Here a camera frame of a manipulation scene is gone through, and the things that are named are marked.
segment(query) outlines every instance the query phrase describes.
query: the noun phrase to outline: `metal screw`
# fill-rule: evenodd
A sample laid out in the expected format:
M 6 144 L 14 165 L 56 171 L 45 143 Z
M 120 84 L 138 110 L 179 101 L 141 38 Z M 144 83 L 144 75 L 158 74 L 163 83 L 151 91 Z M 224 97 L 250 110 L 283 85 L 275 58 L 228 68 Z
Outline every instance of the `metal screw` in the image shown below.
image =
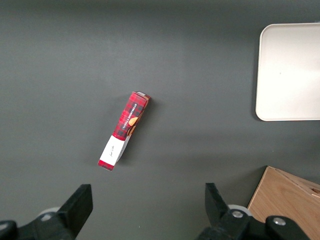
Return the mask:
M 237 219 L 240 219 L 240 218 L 242 218 L 244 216 L 244 214 L 242 212 L 240 212 L 240 211 L 233 211 L 232 215 Z
M 275 218 L 273 219 L 273 222 L 274 222 L 275 224 L 277 224 L 277 225 L 280 225 L 280 226 L 286 225 L 286 221 L 283 220 L 283 219 L 280 218 L 280 217 L 275 217 Z
M 50 214 L 46 214 L 41 218 L 41 221 L 45 222 L 45 221 L 48 221 L 50 218 L 51 218 L 51 215 Z
M 8 223 L 4 223 L 0 225 L 0 231 L 5 230 L 8 227 Z

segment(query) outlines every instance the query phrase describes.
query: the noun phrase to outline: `red plaid box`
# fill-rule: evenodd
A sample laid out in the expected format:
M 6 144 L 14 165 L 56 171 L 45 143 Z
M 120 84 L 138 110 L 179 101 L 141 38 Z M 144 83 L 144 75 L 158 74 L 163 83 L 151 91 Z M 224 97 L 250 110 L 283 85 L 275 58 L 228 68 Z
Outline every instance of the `red plaid box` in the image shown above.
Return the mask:
M 150 98 L 149 95 L 146 95 L 143 92 L 132 92 L 115 130 L 103 150 L 98 162 L 99 166 L 112 171 L 116 162 L 124 152 Z

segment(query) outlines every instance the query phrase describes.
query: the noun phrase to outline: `white tray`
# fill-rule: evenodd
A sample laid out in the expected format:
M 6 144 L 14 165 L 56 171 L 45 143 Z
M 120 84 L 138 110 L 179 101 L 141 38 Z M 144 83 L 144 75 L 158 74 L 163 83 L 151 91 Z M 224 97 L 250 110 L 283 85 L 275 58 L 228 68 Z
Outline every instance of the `white tray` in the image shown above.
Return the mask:
M 255 111 L 264 121 L 320 120 L 320 23 L 262 31 Z

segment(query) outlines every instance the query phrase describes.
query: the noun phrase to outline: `gray table surface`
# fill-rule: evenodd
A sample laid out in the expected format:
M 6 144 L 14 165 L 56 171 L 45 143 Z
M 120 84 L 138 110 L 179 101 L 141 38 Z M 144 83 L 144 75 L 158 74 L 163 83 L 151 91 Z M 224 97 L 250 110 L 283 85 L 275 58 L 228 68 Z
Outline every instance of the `gray table surface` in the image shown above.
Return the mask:
M 270 165 L 320 183 L 320 122 L 255 114 L 259 36 L 318 0 L 1 1 L 0 219 L 24 225 L 91 184 L 84 239 L 194 239 L 205 183 L 246 206 Z M 97 166 L 132 91 L 152 102 Z

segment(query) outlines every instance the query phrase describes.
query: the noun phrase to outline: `white label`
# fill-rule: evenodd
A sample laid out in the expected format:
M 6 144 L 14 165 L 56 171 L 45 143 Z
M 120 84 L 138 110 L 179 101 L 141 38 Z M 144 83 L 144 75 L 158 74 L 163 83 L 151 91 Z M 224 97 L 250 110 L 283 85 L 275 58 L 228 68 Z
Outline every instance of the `white label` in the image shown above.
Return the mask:
M 126 141 L 111 136 L 103 150 L 100 160 L 114 166 L 121 157 L 123 149 L 126 147 L 125 145 L 127 145 Z

